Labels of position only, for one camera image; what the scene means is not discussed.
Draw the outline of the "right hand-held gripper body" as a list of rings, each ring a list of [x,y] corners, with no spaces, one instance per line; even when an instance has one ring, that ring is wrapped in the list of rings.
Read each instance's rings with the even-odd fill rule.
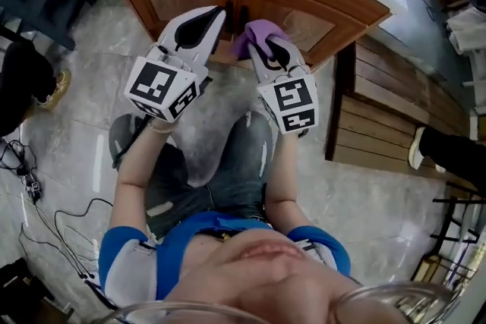
[[[300,134],[319,124],[317,84],[307,65],[294,66],[271,83],[259,83],[257,91],[281,134]]]

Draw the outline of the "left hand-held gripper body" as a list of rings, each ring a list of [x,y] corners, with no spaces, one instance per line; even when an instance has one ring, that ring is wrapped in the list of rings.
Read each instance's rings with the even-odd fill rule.
[[[137,57],[124,95],[145,114],[176,121],[201,94],[209,56],[199,49],[177,53],[152,46],[146,56]]]

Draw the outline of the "purple cloth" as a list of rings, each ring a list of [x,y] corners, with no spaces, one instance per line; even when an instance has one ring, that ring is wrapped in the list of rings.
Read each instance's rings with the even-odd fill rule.
[[[232,51],[238,60],[249,59],[251,55],[248,49],[248,43],[251,42],[265,56],[274,59],[274,55],[266,43],[266,39],[270,36],[276,36],[290,42],[290,38],[286,33],[273,22],[265,19],[253,20],[245,24],[243,33],[233,43]]]

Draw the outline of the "person's right forearm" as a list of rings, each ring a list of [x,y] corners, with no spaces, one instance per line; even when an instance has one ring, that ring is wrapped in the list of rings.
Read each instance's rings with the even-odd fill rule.
[[[265,190],[265,210],[280,203],[295,202],[298,196],[298,135],[279,134]]]

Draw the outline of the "dark wooden slat platform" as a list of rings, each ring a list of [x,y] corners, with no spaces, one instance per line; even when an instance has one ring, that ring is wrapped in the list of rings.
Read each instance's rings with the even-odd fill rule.
[[[363,36],[337,53],[326,160],[469,187],[430,158],[410,167],[409,147],[423,125],[469,134],[469,117],[449,92],[378,41]]]

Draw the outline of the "person's left leg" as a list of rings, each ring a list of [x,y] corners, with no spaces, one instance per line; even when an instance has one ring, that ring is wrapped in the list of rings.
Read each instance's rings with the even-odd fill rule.
[[[143,119],[124,114],[109,129],[109,150],[113,167],[119,169],[119,153],[132,141]],[[190,216],[214,209],[207,185],[193,187],[188,183],[188,167],[183,152],[166,143],[157,159],[145,196],[149,232],[157,240]]]

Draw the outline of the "small tracker device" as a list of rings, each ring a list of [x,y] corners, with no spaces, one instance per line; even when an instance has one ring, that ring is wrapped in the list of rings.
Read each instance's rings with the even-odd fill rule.
[[[27,191],[33,204],[36,204],[42,197],[43,191],[41,183],[37,180],[36,176],[32,173],[23,177],[24,188]]]

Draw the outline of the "person's blue shirt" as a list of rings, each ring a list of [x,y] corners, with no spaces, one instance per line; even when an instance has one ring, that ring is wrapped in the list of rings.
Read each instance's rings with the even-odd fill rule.
[[[140,230],[119,226],[109,229],[99,251],[99,281],[104,295],[122,307],[162,300],[178,284],[183,258],[198,234],[230,237],[251,229],[272,227],[256,219],[240,219],[221,212],[193,215],[172,228],[161,244],[151,244]]]

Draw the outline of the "black metal rack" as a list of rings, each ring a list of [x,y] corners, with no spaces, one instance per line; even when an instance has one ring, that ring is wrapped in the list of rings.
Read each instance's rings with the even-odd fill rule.
[[[443,223],[437,234],[431,234],[435,240],[433,255],[438,255],[443,244],[477,244],[486,229],[486,197],[480,192],[463,185],[446,182],[444,198],[435,198],[433,203],[445,205]]]

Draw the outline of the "clear rimmed glasses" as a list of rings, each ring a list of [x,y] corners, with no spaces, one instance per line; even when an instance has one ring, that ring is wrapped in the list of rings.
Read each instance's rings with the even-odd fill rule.
[[[438,324],[453,292],[424,282],[392,282],[344,294],[327,324]],[[99,324],[273,324],[221,304],[157,301],[124,307]]]

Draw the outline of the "thin frame shelf rack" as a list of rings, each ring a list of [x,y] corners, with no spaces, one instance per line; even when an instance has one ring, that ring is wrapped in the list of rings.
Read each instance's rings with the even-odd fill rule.
[[[475,270],[460,263],[453,262],[439,255],[424,255],[415,269],[411,280],[443,285],[455,289],[459,285],[468,283],[474,276]]]

